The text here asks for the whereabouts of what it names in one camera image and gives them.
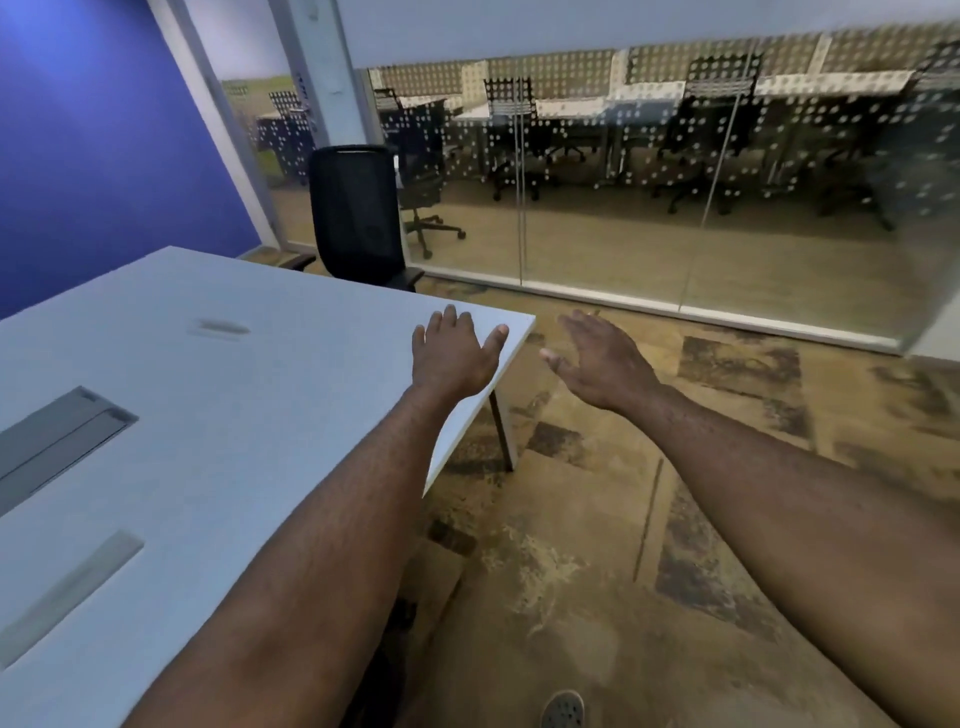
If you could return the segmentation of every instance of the desk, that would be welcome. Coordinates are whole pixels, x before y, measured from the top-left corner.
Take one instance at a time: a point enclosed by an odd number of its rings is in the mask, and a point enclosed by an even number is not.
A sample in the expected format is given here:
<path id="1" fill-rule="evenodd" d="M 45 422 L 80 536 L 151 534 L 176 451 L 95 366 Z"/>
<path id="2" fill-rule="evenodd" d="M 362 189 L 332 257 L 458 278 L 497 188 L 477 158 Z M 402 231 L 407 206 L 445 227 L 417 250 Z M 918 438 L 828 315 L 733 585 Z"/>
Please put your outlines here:
<path id="1" fill-rule="evenodd" d="M 118 529 L 144 542 L 0 672 L 3 724 L 119 725 L 394 404 L 414 326 L 447 303 L 166 248 L 0 322 L 0 430 L 78 385 L 139 417 L 0 518 L 0 629 Z M 459 306 L 481 338 L 510 326 L 499 378 L 534 317 Z M 483 401 L 450 415 L 427 485 Z"/>

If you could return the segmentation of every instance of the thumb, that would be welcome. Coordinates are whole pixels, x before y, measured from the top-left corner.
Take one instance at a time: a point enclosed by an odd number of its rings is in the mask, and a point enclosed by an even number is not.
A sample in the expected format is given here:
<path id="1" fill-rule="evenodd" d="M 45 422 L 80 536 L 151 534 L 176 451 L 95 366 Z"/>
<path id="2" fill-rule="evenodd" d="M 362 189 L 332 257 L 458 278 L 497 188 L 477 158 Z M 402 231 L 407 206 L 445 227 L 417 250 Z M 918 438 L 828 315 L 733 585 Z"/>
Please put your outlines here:
<path id="1" fill-rule="evenodd" d="M 541 349 L 540 358 L 546 362 L 546 365 L 553 370 L 554 374 L 564 381 L 567 387 L 576 378 L 576 369 L 565 357 L 550 349 Z"/>
<path id="2" fill-rule="evenodd" d="M 499 361 L 500 352 L 503 351 L 503 345 L 507 343 L 507 335 L 509 333 L 510 330 L 506 324 L 500 324 L 500 326 L 495 327 L 493 331 L 490 332 L 490 336 L 487 337 L 487 341 L 484 342 L 483 353 Z"/>

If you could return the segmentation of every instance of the glass door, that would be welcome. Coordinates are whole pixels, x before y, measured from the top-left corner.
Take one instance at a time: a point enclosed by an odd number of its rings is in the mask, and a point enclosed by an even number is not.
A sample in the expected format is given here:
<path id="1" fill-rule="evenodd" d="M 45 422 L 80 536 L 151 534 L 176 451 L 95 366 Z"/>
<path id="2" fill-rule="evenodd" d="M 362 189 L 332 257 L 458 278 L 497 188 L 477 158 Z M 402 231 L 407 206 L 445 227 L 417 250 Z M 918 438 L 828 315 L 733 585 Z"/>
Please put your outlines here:
<path id="1" fill-rule="evenodd" d="M 526 285 L 679 309 L 709 189 L 699 153 L 677 163 L 668 150 L 691 53 L 570 49 L 519 60 L 537 99 L 525 173 L 543 185 L 524 198 Z"/>
<path id="2" fill-rule="evenodd" d="M 750 42 L 681 313 L 895 349 L 960 251 L 957 28 Z"/>
<path id="3" fill-rule="evenodd" d="M 288 241 L 315 247 L 306 178 L 313 135 L 268 0 L 184 5 L 242 130 L 252 181 L 267 190 L 265 206 Z"/>
<path id="4" fill-rule="evenodd" d="M 487 61 L 368 69 L 395 153 L 410 261 L 428 273 L 520 285 L 519 89 Z"/>

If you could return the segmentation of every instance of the white table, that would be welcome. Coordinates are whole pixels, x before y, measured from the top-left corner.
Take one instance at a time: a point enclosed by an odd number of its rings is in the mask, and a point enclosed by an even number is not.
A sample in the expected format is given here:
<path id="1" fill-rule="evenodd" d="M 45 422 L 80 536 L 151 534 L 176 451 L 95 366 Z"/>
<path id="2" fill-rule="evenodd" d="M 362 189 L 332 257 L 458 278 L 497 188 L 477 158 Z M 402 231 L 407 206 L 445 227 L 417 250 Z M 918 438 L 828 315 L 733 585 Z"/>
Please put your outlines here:
<path id="1" fill-rule="evenodd" d="M 118 529 L 144 542 L 0 672 L 0 723 L 117 725 L 387 413 L 414 326 L 447 303 L 167 248 L 0 322 L 0 430 L 78 385 L 139 417 L 0 518 L 0 629 Z M 458 310 L 481 339 L 510 326 L 499 378 L 534 317 Z M 450 415 L 427 485 L 491 391 Z"/>

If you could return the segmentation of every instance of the chair armrest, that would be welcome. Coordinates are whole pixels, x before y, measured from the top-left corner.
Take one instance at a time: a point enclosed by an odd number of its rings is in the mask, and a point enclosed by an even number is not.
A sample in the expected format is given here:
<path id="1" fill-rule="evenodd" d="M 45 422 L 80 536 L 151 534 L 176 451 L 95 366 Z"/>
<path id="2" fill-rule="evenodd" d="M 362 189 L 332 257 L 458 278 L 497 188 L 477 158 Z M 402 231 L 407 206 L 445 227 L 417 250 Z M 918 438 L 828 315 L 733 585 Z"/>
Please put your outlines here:
<path id="1" fill-rule="evenodd" d="M 414 283 L 421 278 L 423 278 L 423 271 L 420 268 L 404 268 L 401 273 L 387 281 L 386 287 L 400 291 L 413 291 Z"/>
<path id="2" fill-rule="evenodd" d="M 300 271 L 302 273 L 303 269 L 316 259 L 317 257 L 315 255 L 305 253 L 303 255 L 298 255 L 297 257 L 292 257 L 285 263 L 280 263 L 277 268 L 286 268 L 289 271 Z"/>

